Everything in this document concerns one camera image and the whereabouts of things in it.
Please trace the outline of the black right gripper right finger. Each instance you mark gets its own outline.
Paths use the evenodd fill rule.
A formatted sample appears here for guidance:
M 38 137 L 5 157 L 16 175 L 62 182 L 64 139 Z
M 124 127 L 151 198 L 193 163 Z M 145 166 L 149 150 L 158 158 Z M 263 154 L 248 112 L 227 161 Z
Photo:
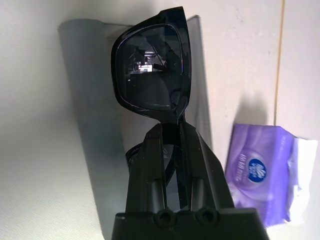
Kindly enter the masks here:
M 197 212 L 234 207 L 221 162 L 192 125 L 180 124 L 189 208 Z

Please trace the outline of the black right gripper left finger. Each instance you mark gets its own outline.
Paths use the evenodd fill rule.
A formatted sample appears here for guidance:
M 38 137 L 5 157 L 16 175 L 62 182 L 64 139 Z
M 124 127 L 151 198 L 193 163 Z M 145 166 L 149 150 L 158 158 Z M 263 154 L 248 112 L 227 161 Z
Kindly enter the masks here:
M 162 125 L 156 124 L 130 165 L 126 212 L 157 213 L 167 207 Z

